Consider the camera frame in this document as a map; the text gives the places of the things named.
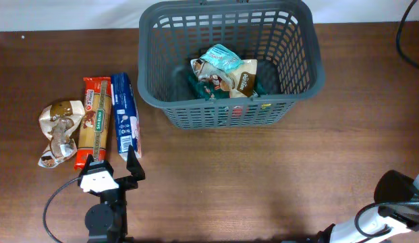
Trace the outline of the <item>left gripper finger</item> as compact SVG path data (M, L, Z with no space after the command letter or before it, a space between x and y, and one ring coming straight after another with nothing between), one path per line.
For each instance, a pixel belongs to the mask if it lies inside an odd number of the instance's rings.
M86 159L85 165L84 165L84 167L82 168L81 172L82 172L82 173L86 173L86 172L88 171L88 168L90 167L90 164L91 164L93 161L94 161L93 156L92 156L91 154L89 154L89 155L87 156L87 159Z
M128 157L127 157L127 164L126 169L131 173L133 177L136 179L145 179L146 175L145 172L139 163L136 152L132 145L128 147Z

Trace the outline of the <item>San Remo spaghetti pack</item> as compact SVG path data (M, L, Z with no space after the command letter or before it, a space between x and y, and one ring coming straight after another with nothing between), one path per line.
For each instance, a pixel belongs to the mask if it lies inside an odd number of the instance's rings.
M111 117L112 92L110 77L84 78L85 114L80 122L78 150L74 169L82 169L87 157L95 161L106 157L109 120Z

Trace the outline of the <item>blue pasta pack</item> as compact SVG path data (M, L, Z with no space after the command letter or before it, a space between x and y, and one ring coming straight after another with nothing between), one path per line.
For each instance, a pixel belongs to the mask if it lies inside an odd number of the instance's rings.
M140 120L134 90L126 73L111 76L112 107L119 156L127 161L129 146L139 159L142 156Z

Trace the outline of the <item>beige clear wrapper bag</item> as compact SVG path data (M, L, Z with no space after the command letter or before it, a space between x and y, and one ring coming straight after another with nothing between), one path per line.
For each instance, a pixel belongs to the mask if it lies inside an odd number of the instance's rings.
M38 160L40 167L57 167L76 154L77 146L72 134L84 115L81 101L60 101L43 109L38 121L49 144Z

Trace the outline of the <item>green Nescafe coffee bag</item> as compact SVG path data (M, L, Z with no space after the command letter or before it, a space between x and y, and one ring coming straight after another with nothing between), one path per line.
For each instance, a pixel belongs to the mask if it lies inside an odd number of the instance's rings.
M188 86L197 99L214 100L214 99L228 99L230 97L229 91L223 91L212 82L198 81L194 74L188 75ZM256 79L254 83L253 97L267 95L262 83Z

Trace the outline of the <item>beige brown snack bag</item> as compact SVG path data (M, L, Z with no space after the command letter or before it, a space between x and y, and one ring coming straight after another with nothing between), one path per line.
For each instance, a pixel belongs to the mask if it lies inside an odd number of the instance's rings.
M246 59L236 70L226 74L202 59L190 61L198 81L212 82L223 91L229 91L230 98L246 98L253 95L256 81L257 60Z

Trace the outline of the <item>light teal tissue pack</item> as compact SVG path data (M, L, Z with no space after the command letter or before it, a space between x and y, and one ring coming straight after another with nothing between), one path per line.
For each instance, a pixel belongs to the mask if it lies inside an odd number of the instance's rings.
M244 63L239 56L221 44L212 46L200 59L226 74L238 69Z

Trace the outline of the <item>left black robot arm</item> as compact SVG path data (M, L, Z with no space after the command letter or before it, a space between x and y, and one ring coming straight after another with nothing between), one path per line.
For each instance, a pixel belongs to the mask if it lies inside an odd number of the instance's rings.
M133 242L128 235L126 192L138 188L138 182L146 178L133 146L128 147L126 169L130 175L113 177L113 168L107 160L95 161L89 155L81 170L78 185L84 192L100 199L85 215L88 243Z

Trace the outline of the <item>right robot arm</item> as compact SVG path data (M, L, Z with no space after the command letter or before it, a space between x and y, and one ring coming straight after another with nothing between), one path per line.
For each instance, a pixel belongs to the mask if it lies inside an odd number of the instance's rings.
M390 170L379 180L374 202L350 220L332 224L312 242L384 242L392 236L419 231L419 174L410 178Z

